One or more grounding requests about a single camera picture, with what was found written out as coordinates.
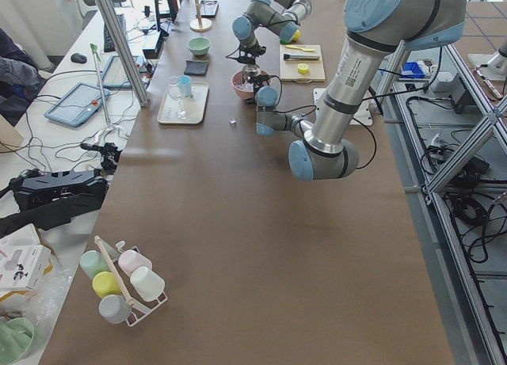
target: yellow mug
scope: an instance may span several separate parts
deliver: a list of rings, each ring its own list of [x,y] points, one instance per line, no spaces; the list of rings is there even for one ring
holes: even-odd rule
[[[99,272],[92,281],[93,290],[100,299],[121,294],[120,286],[111,272]]]

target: keyboard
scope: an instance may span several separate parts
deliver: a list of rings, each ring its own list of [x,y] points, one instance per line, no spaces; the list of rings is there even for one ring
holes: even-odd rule
[[[127,23],[125,21],[125,16],[123,14],[116,15],[118,17],[118,21],[120,22],[121,30],[124,32],[125,37],[127,36]],[[115,51],[114,42],[112,41],[111,34],[109,33],[108,28],[104,24],[104,52],[113,52]]]

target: green bowl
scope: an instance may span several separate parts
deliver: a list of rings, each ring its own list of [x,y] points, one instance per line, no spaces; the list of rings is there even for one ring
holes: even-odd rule
[[[206,55],[209,50],[209,40],[201,36],[193,38],[189,40],[187,47],[195,56]]]

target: white cup rack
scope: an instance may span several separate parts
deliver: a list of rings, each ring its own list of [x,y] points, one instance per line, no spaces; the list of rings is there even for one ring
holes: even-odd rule
[[[133,298],[130,292],[127,290],[125,283],[114,264],[115,262],[118,261],[118,256],[113,255],[112,256],[113,259],[109,256],[109,253],[113,253],[115,250],[99,236],[95,236],[94,241],[99,250],[101,251],[105,263],[109,267],[109,271],[114,275],[115,280],[118,283],[118,286],[120,287],[121,294],[125,298],[125,302],[132,308],[130,315],[125,320],[125,322],[129,327],[133,327],[134,325],[142,321],[144,318],[146,318],[148,315],[153,313],[162,304],[167,302],[168,298],[165,292],[162,292],[153,302],[150,302],[150,306],[147,306],[146,304],[140,302],[136,298]],[[118,250],[119,253],[122,253],[124,251],[123,250],[124,245],[125,245],[124,241],[120,241],[116,244],[116,249]],[[140,253],[139,249],[136,246],[133,246],[131,249]]]

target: computer mouse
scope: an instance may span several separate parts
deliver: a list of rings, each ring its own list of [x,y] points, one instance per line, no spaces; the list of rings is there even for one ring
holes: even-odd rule
[[[79,54],[79,53],[75,53],[75,54],[72,54],[71,56],[71,62],[73,63],[79,63],[79,64],[84,64],[86,63],[86,56],[84,56],[83,54]]]

